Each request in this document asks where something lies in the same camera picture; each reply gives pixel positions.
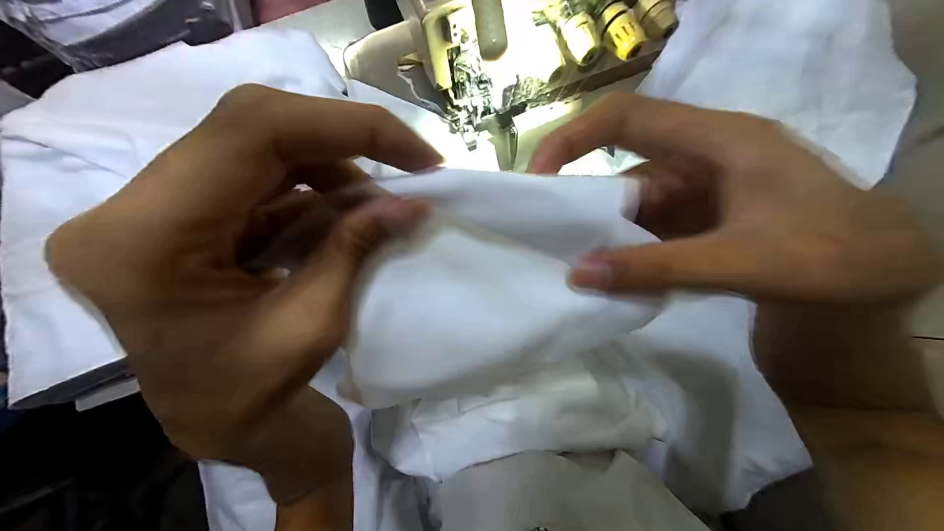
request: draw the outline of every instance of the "right hand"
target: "right hand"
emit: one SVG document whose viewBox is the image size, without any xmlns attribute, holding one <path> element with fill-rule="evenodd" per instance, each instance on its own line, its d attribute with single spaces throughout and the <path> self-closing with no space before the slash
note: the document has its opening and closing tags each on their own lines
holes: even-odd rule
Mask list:
<svg viewBox="0 0 944 531">
<path fill-rule="evenodd" d="M 928 239 L 898 200 L 855 188 L 749 114 L 611 94 L 550 133 L 529 171 L 557 173 L 613 145 L 649 159 L 634 172 L 639 223 L 681 237 L 595 252 L 571 272 L 576 286 L 850 303 L 908 300 L 936 279 Z"/>
</svg>

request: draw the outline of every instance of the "finger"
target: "finger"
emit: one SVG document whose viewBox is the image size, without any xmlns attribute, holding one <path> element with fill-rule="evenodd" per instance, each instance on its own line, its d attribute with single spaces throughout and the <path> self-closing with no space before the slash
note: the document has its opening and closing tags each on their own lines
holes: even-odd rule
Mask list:
<svg viewBox="0 0 944 531">
<path fill-rule="evenodd" d="M 380 107 L 245 85 L 118 195 L 162 224 L 188 223 L 244 213 L 306 168 L 330 168 L 305 179 L 319 191 L 362 180 L 346 161 L 361 155 L 407 171 L 442 161 Z"/>
<path fill-rule="evenodd" d="M 364 262 L 391 238 L 410 232 L 428 207 L 416 200 L 385 197 L 353 211 L 337 225 L 320 252 L 293 276 L 277 303 L 274 340 L 291 338 L 277 351 L 297 357 L 304 377 L 314 375 L 323 359 L 345 340 L 352 292 Z"/>
<path fill-rule="evenodd" d="M 750 153 L 756 135 L 774 127 L 738 112 L 707 111 L 636 94 L 610 94 L 554 130 L 538 146 L 529 172 L 557 173 L 600 146 L 620 146 L 659 161 L 694 158 L 727 165 Z"/>
<path fill-rule="evenodd" d="M 282 160 L 312 163 L 364 156 L 406 171 L 436 165 L 442 156 L 406 124 L 376 105 L 244 85 L 221 99 L 220 121 L 244 125 Z"/>
<path fill-rule="evenodd" d="M 293 186 L 304 184 L 323 194 L 372 182 L 373 179 L 354 161 L 344 159 L 310 165 L 300 165 L 287 179 Z"/>
<path fill-rule="evenodd" d="M 593 253 L 571 270 L 570 283 L 615 292 L 676 287 L 750 292 L 760 266 L 751 246 L 719 231 Z"/>
</svg>

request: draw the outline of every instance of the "left hand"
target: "left hand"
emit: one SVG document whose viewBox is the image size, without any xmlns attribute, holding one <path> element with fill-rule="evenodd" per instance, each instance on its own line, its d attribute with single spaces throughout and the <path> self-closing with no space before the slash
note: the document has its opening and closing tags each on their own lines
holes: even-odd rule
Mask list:
<svg viewBox="0 0 944 531">
<path fill-rule="evenodd" d="M 381 108 L 245 85 L 47 243 L 55 274 L 114 330 L 169 438 L 258 471 L 277 502 L 349 485 L 347 416 L 307 383 L 346 339 L 364 260 L 426 212 L 397 197 L 331 209 L 366 180 L 358 155 L 408 171 L 441 161 Z M 241 267 L 313 218 L 334 228 L 307 240 L 314 252 L 291 278 Z"/>
</svg>

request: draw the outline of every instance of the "fingernail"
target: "fingernail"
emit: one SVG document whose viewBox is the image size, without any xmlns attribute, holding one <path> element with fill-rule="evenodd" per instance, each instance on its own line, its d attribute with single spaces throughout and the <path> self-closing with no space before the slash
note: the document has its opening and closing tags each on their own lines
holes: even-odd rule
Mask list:
<svg viewBox="0 0 944 531">
<path fill-rule="evenodd" d="M 611 287 L 613 266 L 600 258 L 584 258 L 570 271 L 570 283 L 578 287 Z"/>
<path fill-rule="evenodd" d="M 411 231 L 423 220 L 426 206 L 415 200 L 385 197 L 379 200 L 377 215 L 391 232 Z"/>
</svg>

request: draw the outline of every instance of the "folded fabric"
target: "folded fabric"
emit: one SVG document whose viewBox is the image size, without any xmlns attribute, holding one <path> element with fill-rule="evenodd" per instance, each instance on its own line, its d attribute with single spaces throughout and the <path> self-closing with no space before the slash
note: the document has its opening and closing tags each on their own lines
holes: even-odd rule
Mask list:
<svg viewBox="0 0 944 531">
<path fill-rule="evenodd" d="M 645 364 L 637 368 L 644 374 L 620 370 L 598 350 L 538 366 L 480 394 L 375 411 L 374 449 L 397 470 L 433 483 L 531 450 L 641 454 L 681 418 L 684 395 Z"/>
<path fill-rule="evenodd" d="M 346 349 L 356 402 L 377 409 L 484 391 L 658 312 L 659 298 L 609 300 L 566 284 L 595 248 L 656 241 L 622 215 L 634 181 L 440 170 L 380 184 L 424 197 L 440 218 L 368 275 Z"/>
</svg>

